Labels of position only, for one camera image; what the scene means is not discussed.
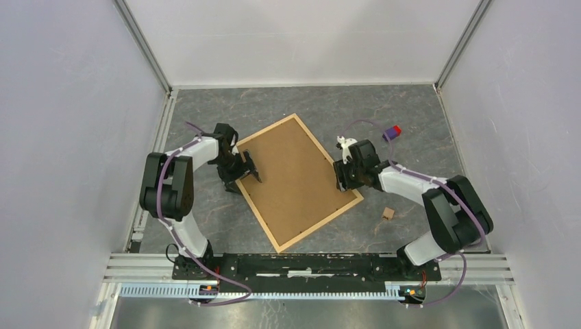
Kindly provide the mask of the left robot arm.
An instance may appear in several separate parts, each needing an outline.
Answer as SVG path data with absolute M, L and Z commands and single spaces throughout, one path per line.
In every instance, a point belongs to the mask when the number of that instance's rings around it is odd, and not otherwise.
M 139 204 L 168 230 L 179 255 L 190 259 L 190 272 L 203 280 L 214 273 L 215 261 L 211 244 L 193 216 L 194 173 L 214 165 L 224 189 L 231 193 L 240 193 L 236 183 L 247 176 L 262 180 L 249 150 L 238 149 L 239 135 L 231 125 L 217 123 L 211 133 L 193 129 L 196 134 L 189 143 L 147 155 Z

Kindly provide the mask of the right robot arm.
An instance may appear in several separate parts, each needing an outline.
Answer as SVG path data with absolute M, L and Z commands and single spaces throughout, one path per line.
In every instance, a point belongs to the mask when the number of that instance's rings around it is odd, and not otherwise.
M 367 186 L 404 197 L 424 208 L 429 230 L 397 250 L 397 274 L 412 280 L 432 260 L 484 243 L 494 224 L 469 179 L 438 178 L 381 161 L 373 143 L 339 136 L 342 158 L 333 163 L 336 187 L 345 192 Z

